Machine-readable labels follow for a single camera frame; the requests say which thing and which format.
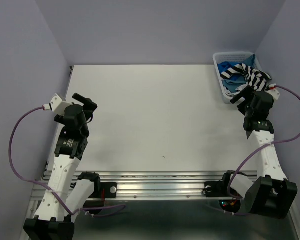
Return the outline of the black white striped tank top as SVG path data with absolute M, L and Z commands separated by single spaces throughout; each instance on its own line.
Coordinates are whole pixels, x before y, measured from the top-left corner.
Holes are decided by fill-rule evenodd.
M 229 79 L 233 75 L 242 75 L 244 79 L 246 80 L 246 84 L 241 85 L 237 88 L 237 92 L 233 94 L 229 94 L 227 89 L 224 87 L 226 94 L 228 96 L 235 96 L 239 94 L 241 90 L 243 90 L 245 87 L 250 86 L 255 91 L 264 91 L 268 83 L 271 81 L 271 77 L 269 74 L 262 72 L 258 69 L 255 69 L 253 67 L 247 66 L 246 64 L 239 63 L 228 70 L 222 72 L 220 74 L 221 81 Z

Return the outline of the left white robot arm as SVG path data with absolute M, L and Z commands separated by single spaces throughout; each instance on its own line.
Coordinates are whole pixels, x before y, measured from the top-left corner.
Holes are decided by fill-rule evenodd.
M 77 93 L 70 103 L 55 94 L 49 108 L 55 113 L 54 121 L 63 127 L 54 150 L 52 173 L 45 187 L 43 199 L 33 218 L 25 220 L 23 230 L 31 240 L 70 240 L 74 235 L 74 222 L 88 197 L 101 191 L 96 173 L 85 172 L 69 191 L 74 173 L 88 144 L 88 123 L 97 105 Z

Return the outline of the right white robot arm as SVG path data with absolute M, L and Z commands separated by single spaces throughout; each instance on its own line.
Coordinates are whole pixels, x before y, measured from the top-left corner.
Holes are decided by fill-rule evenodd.
M 279 92 L 275 89 L 258 92 L 248 86 L 230 101 L 234 104 L 244 99 L 237 109 L 244 115 L 243 129 L 247 139 L 256 147 L 248 159 L 255 160 L 257 179 L 252 182 L 246 175 L 240 174 L 240 170 L 229 170 L 220 182 L 220 189 L 229 197 L 241 198 L 250 214 L 283 219 L 296 197 L 297 186 L 288 180 L 280 166 L 274 128 L 267 119 L 278 97 Z

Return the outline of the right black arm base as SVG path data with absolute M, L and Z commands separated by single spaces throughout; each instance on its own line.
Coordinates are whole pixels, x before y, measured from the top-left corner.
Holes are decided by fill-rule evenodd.
M 225 197 L 228 197 L 228 195 L 222 180 L 204 182 L 202 194 L 208 198 L 221 198 L 218 202 L 223 211 L 237 214 L 241 208 L 240 200 L 234 198 L 225 200 Z

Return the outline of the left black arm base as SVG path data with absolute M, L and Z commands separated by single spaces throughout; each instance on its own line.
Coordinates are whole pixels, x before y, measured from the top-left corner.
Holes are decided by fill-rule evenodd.
M 105 199 L 116 197 L 116 184 L 84 181 L 81 210 L 93 218 L 111 217 L 125 208 L 125 205 L 105 205 Z

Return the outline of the teal tank top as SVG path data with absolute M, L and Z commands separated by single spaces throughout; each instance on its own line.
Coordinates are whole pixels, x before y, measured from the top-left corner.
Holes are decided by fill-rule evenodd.
M 251 55 L 250 57 L 246 58 L 243 63 L 246 64 L 247 66 L 253 67 L 255 61 L 255 55 Z M 228 80 L 223 80 L 222 81 L 223 86 L 227 89 L 227 91 L 230 94 L 234 94 L 237 92 L 237 88 L 240 87 L 241 85 L 246 84 L 246 80 L 242 75 L 233 75 L 231 76 Z

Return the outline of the blue tank top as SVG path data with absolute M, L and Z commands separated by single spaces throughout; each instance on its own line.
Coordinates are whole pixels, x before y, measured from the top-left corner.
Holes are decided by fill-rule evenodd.
M 224 62 L 223 61 L 223 62 L 217 64 L 217 68 L 218 68 L 219 73 L 221 74 L 222 72 L 228 70 L 229 68 L 233 67 L 236 64 L 237 63 L 235 63 L 235 62 L 230 62 L 230 61 Z

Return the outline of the white plastic basket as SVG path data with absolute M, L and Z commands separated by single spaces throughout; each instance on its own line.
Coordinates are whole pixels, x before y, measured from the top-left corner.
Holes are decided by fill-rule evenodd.
M 230 104 L 232 98 L 246 87 L 264 91 L 270 85 L 270 75 L 261 69 L 252 52 L 219 52 L 212 58 L 225 104 Z

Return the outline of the aluminium mounting rail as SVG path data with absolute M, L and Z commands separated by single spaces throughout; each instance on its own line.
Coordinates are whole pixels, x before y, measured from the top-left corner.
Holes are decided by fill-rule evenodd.
M 218 181 L 225 171 L 115 172 L 101 171 L 101 182 L 115 182 L 117 202 L 206 200 L 204 183 Z

